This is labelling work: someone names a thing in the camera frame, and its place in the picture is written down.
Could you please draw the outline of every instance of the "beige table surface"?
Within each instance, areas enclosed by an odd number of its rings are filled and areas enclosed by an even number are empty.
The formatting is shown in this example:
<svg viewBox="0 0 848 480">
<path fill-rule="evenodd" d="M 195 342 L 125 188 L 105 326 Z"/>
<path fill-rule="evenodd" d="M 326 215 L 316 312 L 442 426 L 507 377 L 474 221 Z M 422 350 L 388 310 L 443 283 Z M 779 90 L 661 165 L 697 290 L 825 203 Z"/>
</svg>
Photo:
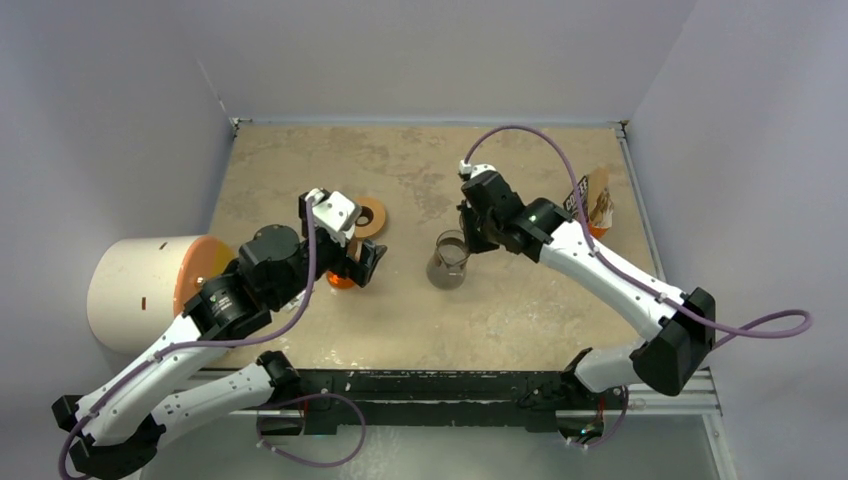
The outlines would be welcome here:
<svg viewBox="0 0 848 480">
<path fill-rule="evenodd" d="M 265 350 L 296 367 L 556 370 L 588 346 L 636 338 L 630 326 L 571 279 L 504 250 L 472 256 L 465 283 L 432 287 L 425 265 L 436 237 L 457 228 L 458 160 L 487 128 L 242 126 L 210 233 L 233 247 L 260 227 L 299 230 L 297 197 L 314 187 L 379 198 L 389 251 L 364 289 L 335 290 L 322 277 L 287 335 L 228 353 L 241 368 Z M 653 263 L 621 149 L 612 129 L 550 128 L 578 175 L 610 170 L 615 202 L 605 245 L 647 272 Z M 502 132 L 474 157 L 495 165 L 525 203 L 571 191 L 553 150 L 524 132 Z M 290 314 L 276 314 L 266 334 Z"/>
</svg>

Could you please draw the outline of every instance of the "white wall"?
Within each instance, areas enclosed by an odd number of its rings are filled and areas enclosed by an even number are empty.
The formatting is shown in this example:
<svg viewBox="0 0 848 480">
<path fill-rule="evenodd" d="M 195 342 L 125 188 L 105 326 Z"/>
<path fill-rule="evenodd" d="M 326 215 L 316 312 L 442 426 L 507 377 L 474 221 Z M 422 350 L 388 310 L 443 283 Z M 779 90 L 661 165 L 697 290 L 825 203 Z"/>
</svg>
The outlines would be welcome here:
<svg viewBox="0 0 848 480">
<path fill-rule="evenodd" d="M 631 123 L 668 277 L 712 291 L 725 323 L 816 315 L 717 355 L 742 479 L 848 471 L 845 25 L 845 2 L 700 0 Z"/>
<path fill-rule="evenodd" d="M 630 118 L 694 0 L 178 0 L 231 116 Z"/>
<path fill-rule="evenodd" d="M 228 123 L 162 1 L 0 2 L 0 471 L 56 478 L 50 404 L 123 359 L 85 315 L 113 242 L 207 228 Z"/>
</svg>

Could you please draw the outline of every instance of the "glass beaker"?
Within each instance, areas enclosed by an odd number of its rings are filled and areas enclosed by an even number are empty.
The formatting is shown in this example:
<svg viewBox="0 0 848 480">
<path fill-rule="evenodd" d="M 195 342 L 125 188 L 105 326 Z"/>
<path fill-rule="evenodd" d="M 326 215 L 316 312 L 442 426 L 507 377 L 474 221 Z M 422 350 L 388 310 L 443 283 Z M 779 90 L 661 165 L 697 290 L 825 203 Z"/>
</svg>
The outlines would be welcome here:
<svg viewBox="0 0 848 480">
<path fill-rule="evenodd" d="M 427 278 L 434 287 L 453 290 L 465 281 L 470 252 L 459 230 L 448 230 L 436 240 L 436 251 L 427 262 Z"/>
</svg>

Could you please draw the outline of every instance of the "brown ring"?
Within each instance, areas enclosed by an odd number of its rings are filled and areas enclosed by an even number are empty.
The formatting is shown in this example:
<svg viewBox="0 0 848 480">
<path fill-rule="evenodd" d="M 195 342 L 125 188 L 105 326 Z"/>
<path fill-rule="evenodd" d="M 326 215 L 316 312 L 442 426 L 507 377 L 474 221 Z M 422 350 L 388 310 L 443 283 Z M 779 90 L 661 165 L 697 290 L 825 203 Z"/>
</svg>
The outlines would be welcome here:
<svg viewBox="0 0 848 480">
<path fill-rule="evenodd" d="M 386 226 L 386 207 L 374 197 L 357 197 L 354 201 L 362 207 L 362 213 L 357 219 L 354 236 L 359 239 L 377 236 Z M 367 219 L 367 223 L 361 224 L 361 219 Z"/>
</svg>

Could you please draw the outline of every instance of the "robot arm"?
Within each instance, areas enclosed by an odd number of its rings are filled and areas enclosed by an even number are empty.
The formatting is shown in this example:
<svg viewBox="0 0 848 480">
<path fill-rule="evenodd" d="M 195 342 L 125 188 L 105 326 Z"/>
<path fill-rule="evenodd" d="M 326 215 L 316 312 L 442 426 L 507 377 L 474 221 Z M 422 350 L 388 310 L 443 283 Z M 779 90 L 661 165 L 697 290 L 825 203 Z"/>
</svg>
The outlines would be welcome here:
<svg viewBox="0 0 848 480">
<path fill-rule="evenodd" d="M 311 205 L 315 230 L 307 231 Z M 370 240 L 348 252 L 360 207 L 339 192 L 315 189 L 300 197 L 304 236 L 314 237 L 315 276 L 331 271 L 367 285 L 385 246 Z M 271 323 L 271 312 L 291 307 L 308 284 L 307 241 L 293 229 L 269 225 L 239 248 L 219 276 L 208 279 L 171 326 L 144 353 L 101 388 L 61 397 L 53 404 L 58 425 L 80 440 L 70 456 L 81 473 L 123 478 L 141 468 L 157 448 L 231 411 L 297 395 L 298 377 L 281 352 L 266 352 L 256 364 L 216 382 L 171 393 L 228 348 Z M 174 344 L 198 342 L 168 352 Z M 107 391 L 118 386 L 93 412 Z"/>
<path fill-rule="evenodd" d="M 575 279 L 615 309 L 642 340 L 603 350 L 587 349 L 566 368 L 566 374 L 590 392 L 618 385 L 646 383 L 665 395 L 677 395 L 699 368 L 715 341 L 715 330 L 704 327 L 653 298 L 610 271 L 596 257 L 600 252 L 626 274 L 650 284 L 707 318 L 715 316 L 715 301 L 701 289 L 690 294 L 668 285 L 595 242 L 586 245 L 579 223 L 550 200 L 525 205 L 491 165 L 460 162 L 465 200 L 460 223 L 472 253 L 496 250 L 523 254 Z"/>
</svg>

